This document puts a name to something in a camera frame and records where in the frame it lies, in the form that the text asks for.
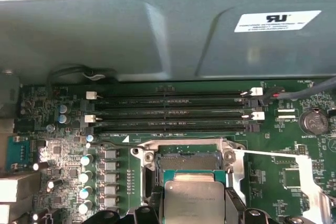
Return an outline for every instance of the electrolytic capacitor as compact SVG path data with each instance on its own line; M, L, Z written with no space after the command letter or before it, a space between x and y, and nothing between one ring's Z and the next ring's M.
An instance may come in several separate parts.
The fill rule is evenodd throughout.
M45 209L41 210L40 212L37 212L37 213L33 214L33 220L37 221L39 219L42 219L47 213L49 213L49 209L45 208Z
M81 215L86 214L89 210L93 208L93 203L89 200L85 200L83 204L80 204L78 207L78 212Z
M58 178L58 179L55 179L55 180L50 180L48 182L48 188L49 189L54 189L55 187L58 187L58 186L61 186L63 185L63 179L61 178Z
M52 133L52 132L54 132L55 131L55 126L53 125L53 124L48 124L47 126L46 126L46 130L47 130L47 132L48 133Z
M86 141L88 141L89 143L93 142L94 139L95 139L95 137L92 136L92 135L87 135L87 136L86 136Z
M66 105L61 104L59 106L59 113L60 114L68 114L69 112L70 112L70 109Z
M64 114L59 115L58 122L61 123L61 124L68 124L68 123L70 123L70 117L68 117Z
M92 162L93 162L93 156L91 154L87 154L80 159L80 164L83 166L87 166Z
M85 173L79 175L79 181L81 183L86 183L87 181L91 180L93 177L93 173L90 170L87 170Z
M47 169L48 167L49 167L48 162L35 163L33 165L33 170L43 170L43 169Z
M87 199L92 194L92 192L93 192L92 187L86 186L79 192L79 198Z

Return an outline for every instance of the screw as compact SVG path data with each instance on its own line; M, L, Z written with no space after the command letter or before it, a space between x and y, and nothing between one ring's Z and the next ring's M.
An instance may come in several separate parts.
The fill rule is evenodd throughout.
M294 224L302 224L303 220L297 217L290 218L290 221L293 222Z
M153 156L152 153L147 153L147 154L145 155L145 160L146 160L147 162L152 162L153 159L154 159L154 156Z
M260 213L257 210L251 210L250 214L253 215L253 216L259 216L260 215Z

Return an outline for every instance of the chip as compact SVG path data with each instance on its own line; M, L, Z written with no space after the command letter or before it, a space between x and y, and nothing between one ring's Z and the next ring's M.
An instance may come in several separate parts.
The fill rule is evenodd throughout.
M76 169L70 169L69 170L69 176L71 178L77 178L77 170Z
M61 197L54 197L54 204L61 204L62 203L62 198Z
M61 147L60 146L55 146L53 149L54 154L61 154Z

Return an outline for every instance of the green circuit board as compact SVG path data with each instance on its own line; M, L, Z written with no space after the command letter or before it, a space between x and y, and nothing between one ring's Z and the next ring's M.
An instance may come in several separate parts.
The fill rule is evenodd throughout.
M263 87L267 90L273 86L281 86L291 92L310 87L314 81L322 80L129 83L104 87L108 87L111 95L124 96L160 93L167 90L176 93L224 92L249 90L251 87ZM51 178L64 180L64 184L53 192L47 193L41 190L41 193L35 197L35 207L63 208L64 223L78 223L99 210L99 197L102 197L99 187L103 185L99 178L99 166L94 163L82 167L80 158L90 153L98 163L106 147L87 149L85 133L74 129L80 129L81 102L86 99L86 91L97 91L99 94L101 88L100 86L58 86L54 89L54 98L48 99L45 87L24 86L22 88L22 117L16 122L16 128L20 136L29 136L37 142L41 160L52 163L49 169L43 171L42 187L46 186L46 182ZM326 194L335 197L336 117L328 118L329 132L318 136L305 133L299 125L300 115L304 111L319 108L327 112L334 108L335 99L336 95L333 93L321 93L304 100L274 101L263 107L265 120L260 124L259 132L115 132L105 134L104 139L114 143L135 145L152 139L223 137L245 145L248 150L309 155L312 158L316 183ZM58 108L61 104L67 104L71 109L68 116L73 118L72 122L66 126L56 125L53 132L47 132L46 126L58 120ZM289 117L279 118L279 113ZM193 146L193 149L186 149L182 146L170 146L165 147L161 152L195 153L203 152L204 148L208 147ZM292 169L297 167L293 158L248 154L245 155L245 159L246 172L242 187L248 207L262 209L274 219L287 215L301 215L309 208L307 198L299 189L298 174ZM130 207L140 204L140 161L133 157L128 149L119 149L116 161L119 166L117 208L120 214L125 214ZM84 185L79 182L78 176L86 170L91 170L96 176ZM83 216L78 213L78 205L82 202L78 192L87 185L95 188L95 194L89 199L96 207Z

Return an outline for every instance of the mounting hole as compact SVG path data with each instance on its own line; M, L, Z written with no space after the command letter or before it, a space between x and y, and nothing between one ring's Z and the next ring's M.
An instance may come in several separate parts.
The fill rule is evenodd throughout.
M150 211L150 209L148 207L144 207L144 208L141 209L142 213L146 213L146 212L149 212L149 211Z

